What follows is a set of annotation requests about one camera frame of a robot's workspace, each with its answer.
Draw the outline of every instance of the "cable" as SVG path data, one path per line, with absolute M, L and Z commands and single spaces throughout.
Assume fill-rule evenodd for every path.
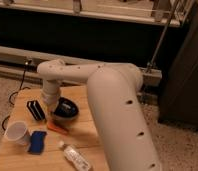
M 30 65 L 30 63 L 31 63 L 31 61 L 25 62 L 25 68 L 24 68 L 24 71 L 23 71 L 23 74 L 22 74 L 22 80 L 21 80 L 21 84 L 20 84 L 20 86 L 19 86 L 19 90 L 13 92 L 13 93 L 9 96 L 9 98 L 8 98 L 8 102 L 9 102 L 12 106 L 14 106 L 14 103 L 13 103 L 13 101 L 12 101 L 12 98 L 14 97 L 14 95 L 18 94 L 20 90 L 30 89 L 29 87 L 23 87 L 23 88 L 22 88 L 23 83 L 24 83 L 24 79 L 25 79 L 25 73 L 26 73 L 26 71 L 27 71 L 28 66 Z
M 12 106 L 14 106 L 14 103 L 13 103 L 13 101 L 12 101 L 12 98 L 14 97 L 14 95 L 18 94 L 20 90 L 30 89 L 29 87 L 23 87 L 23 88 L 22 88 L 23 83 L 24 83 L 24 80 L 25 80 L 25 73 L 26 73 L 26 71 L 27 71 L 28 66 L 30 65 L 30 63 L 31 63 L 30 60 L 25 62 L 25 68 L 24 68 L 24 71 L 23 71 L 23 74 L 22 74 L 22 80 L 21 80 L 21 84 L 20 84 L 20 86 L 19 86 L 19 90 L 13 92 L 13 93 L 9 96 L 9 98 L 8 98 L 8 102 L 9 102 Z M 6 117 L 4 118 L 4 120 L 2 121 L 2 129 L 3 129 L 4 131 L 6 130 L 6 128 L 5 128 L 5 122 L 6 122 L 9 118 L 10 118 L 10 115 L 6 116 Z
M 5 119 L 2 121 L 2 129 L 5 131 L 5 122 L 10 118 L 10 115 L 6 116 Z

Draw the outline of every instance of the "black object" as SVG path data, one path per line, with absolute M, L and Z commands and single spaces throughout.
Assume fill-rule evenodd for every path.
M 29 109 L 35 120 L 40 121 L 45 119 L 45 114 L 37 100 L 28 101 L 27 108 Z
M 31 154 L 41 154 L 44 149 L 45 131 L 34 131 L 30 137 L 30 147 L 28 152 Z
M 159 122 L 180 121 L 198 126 L 198 7 L 187 37 L 159 97 Z
M 65 119 L 71 119 L 76 117 L 78 112 L 78 107 L 74 102 L 64 97 L 60 97 L 59 104 L 53 114 Z

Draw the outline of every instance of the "orange object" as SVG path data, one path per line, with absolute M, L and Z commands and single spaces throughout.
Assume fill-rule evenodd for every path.
M 52 131 L 58 132 L 60 134 L 63 134 L 63 135 L 68 134 L 68 130 L 66 130 L 65 128 L 62 128 L 60 126 L 55 125 L 51 121 L 47 121 L 47 128 L 52 130 Z

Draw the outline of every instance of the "bottle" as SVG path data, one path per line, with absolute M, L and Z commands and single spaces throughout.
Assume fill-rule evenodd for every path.
M 75 147 L 65 144 L 64 141 L 60 141 L 59 148 L 63 150 L 65 158 L 72 162 L 78 171 L 92 170 L 90 163 L 78 152 Z

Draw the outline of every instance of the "shelf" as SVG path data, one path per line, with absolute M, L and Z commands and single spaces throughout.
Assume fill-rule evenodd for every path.
M 46 13 L 72 15 L 77 17 L 101 18 L 116 21 L 135 22 L 151 25 L 164 25 L 166 17 L 156 21 L 154 2 L 150 0 L 81 0 L 82 10 L 74 13 L 73 0 L 14 0 L 9 6 L 0 0 L 1 8 L 29 10 Z M 161 11 L 168 16 L 169 11 Z M 171 27 L 179 27 L 178 17 L 172 19 Z

